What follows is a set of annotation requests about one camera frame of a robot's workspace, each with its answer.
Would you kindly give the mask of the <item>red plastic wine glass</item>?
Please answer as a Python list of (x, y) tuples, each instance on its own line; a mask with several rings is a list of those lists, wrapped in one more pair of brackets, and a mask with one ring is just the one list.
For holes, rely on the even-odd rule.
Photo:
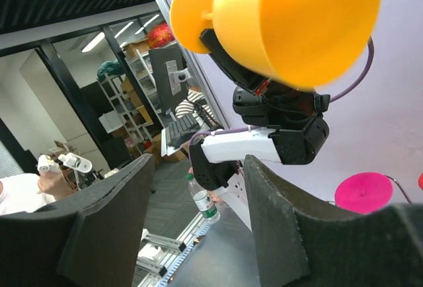
[(423, 190), (423, 173), (421, 173), (421, 175), (418, 178), (418, 186), (420, 187), (421, 190)]

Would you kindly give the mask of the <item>magenta plastic wine glass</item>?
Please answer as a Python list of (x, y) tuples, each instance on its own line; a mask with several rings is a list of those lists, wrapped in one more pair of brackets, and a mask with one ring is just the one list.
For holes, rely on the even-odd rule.
[(369, 214), (386, 206), (392, 195), (392, 182), (385, 175), (364, 172), (342, 181), (334, 193), (334, 202), (339, 208)]

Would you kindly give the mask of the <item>yellow wine glass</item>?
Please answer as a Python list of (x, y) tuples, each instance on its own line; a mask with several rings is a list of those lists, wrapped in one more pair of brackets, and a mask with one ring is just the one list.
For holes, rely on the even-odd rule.
[(359, 58), (381, 0), (172, 0), (170, 24), (187, 50), (206, 54), (212, 28), (239, 64), (296, 89), (338, 79)]

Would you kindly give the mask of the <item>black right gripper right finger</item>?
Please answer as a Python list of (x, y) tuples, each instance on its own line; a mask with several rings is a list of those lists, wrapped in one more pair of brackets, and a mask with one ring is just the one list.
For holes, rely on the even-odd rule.
[(422, 206), (393, 204), (361, 215), (244, 161), (262, 286), (421, 286)]

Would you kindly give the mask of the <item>operator hand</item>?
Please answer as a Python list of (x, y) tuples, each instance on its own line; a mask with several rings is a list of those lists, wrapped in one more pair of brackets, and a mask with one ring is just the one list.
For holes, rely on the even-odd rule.
[(67, 198), (74, 193), (62, 173), (40, 173), (38, 188), (41, 192), (53, 196), (55, 200)]

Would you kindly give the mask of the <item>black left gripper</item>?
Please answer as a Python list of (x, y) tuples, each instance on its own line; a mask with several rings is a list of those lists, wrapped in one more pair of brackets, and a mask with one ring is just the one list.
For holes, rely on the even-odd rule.
[[(204, 29), (201, 43), (222, 72), (238, 87), (233, 110), (248, 125), (305, 125), (328, 110), (330, 95), (299, 91), (253, 72), (237, 63), (220, 44), (214, 29)], [(251, 92), (264, 92), (259, 95)]]

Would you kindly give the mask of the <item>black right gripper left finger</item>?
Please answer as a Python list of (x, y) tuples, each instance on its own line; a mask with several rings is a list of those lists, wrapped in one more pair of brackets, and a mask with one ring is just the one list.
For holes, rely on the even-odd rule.
[(35, 212), (1, 217), (2, 286), (131, 286), (154, 158)]

